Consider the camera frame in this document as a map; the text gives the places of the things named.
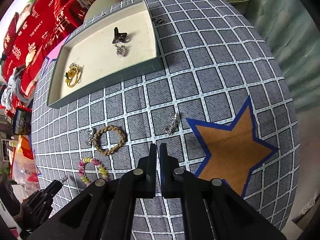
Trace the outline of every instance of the black butterfly hair clip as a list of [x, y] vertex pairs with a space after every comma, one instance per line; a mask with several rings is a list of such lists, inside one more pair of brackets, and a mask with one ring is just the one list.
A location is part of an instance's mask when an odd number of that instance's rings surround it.
[[115, 27], [115, 37], [113, 38], [112, 44], [116, 44], [119, 41], [124, 43], [124, 39], [126, 38], [128, 34], [127, 33], [119, 33], [119, 30], [117, 27]]

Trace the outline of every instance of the metal bolt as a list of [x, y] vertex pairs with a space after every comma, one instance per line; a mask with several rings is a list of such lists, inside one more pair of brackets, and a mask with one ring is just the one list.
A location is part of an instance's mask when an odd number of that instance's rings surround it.
[[133, 174], [134, 175], [141, 175], [143, 173], [143, 170], [142, 169], [135, 169], [134, 171], [133, 171]]
[[106, 181], [104, 179], [97, 179], [94, 183], [97, 187], [101, 187], [106, 183]]
[[213, 179], [211, 181], [211, 183], [212, 183], [212, 185], [217, 186], [217, 187], [222, 185], [222, 181], [220, 179]]
[[184, 173], [184, 170], [182, 168], [175, 168], [173, 172], [177, 175], [181, 175]]

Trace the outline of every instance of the jewelry tray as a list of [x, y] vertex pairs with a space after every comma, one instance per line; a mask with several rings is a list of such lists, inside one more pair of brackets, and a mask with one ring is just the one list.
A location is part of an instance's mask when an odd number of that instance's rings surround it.
[[[125, 55], [116, 54], [114, 28], [128, 33]], [[47, 106], [60, 108], [105, 87], [163, 69], [150, 12], [145, 1], [114, 11], [68, 40], [59, 52], [50, 81]], [[65, 73], [80, 66], [79, 83], [70, 88]]]

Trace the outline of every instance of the gray cloth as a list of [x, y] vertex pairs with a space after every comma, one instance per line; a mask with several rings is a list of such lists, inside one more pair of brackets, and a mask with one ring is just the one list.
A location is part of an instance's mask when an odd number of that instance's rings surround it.
[[26, 106], [28, 106], [28, 105], [30, 104], [30, 102], [33, 100], [34, 92], [33, 92], [28, 98], [26, 98], [26, 97], [21, 93], [20, 85], [21, 85], [21, 78], [20, 78], [20, 77], [17, 77], [17, 79], [16, 79], [16, 89], [15, 89], [17, 98], [18, 98], [22, 103], [24, 103]]
[[[116, 4], [118, 10], [131, 2]], [[53, 213], [81, 192], [81, 158], [95, 157], [118, 179], [148, 155], [151, 142], [167, 143], [180, 166], [195, 173], [205, 152], [186, 118], [229, 124], [250, 95], [257, 137], [280, 148], [250, 176], [244, 199], [277, 228], [289, 216], [298, 178], [298, 146], [292, 98], [284, 91], [284, 78], [274, 57], [255, 38], [255, 29], [225, 0], [146, 0], [156, 23], [156, 41], [164, 70], [139, 76], [101, 89], [60, 108], [50, 109], [46, 96], [56, 61], [43, 66], [36, 88], [32, 115], [32, 145], [42, 176], [42, 188], [53, 179], [69, 176], [68, 184], [54, 198]], [[94, 17], [68, 39], [106, 17]], [[169, 114], [179, 113], [179, 127], [170, 136], [162, 131]], [[84, 141], [80, 130], [105, 125], [120, 126], [128, 141], [110, 157], [103, 157]], [[116, 133], [103, 134], [100, 145], [118, 143]], [[86, 167], [90, 181], [99, 174]], [[133, 220], [134, 239], [183, 239], [180, 200], [161, 197], [159, 170], [153, 200], [137, 200]]]
[[2, 93], [1, 104], [8, 110], [12, 109], [13, 95], [16, 93], [16, 91], [20, 92], [20, 86], [18, 86], [18, 90], [16, 90], [16, 82], [18, 77], [23, 73], [25, 67], [25, 65], [21, 65], [13, 70], [13, 74], [9, 77], [7, 87]]

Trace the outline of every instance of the silver earring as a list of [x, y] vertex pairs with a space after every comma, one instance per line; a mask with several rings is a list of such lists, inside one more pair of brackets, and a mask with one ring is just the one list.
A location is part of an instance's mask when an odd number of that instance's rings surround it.
[[172, 134], [172, 131], [178, 126], [178, 117], [179, 115], [175, 113], [174, 115], [169, 114], [169, 116], [172, 118], [170, 126], [164, 126], [162, 127], [162, 130], [166, 132], [168, 135]]
[[124, 45], [121, 45], [120, 47], [118, 45], [115, 45], [116, 49], [117, 49], [117, 55], [119, 57], [123, 57], [125, 54], [125, 47]]
[[64, 177], [60, 180], [60, 182], [63, 184], [63, 183], [65, 183], [68, 179], [69, 179], [68, 176], [64, 176]]

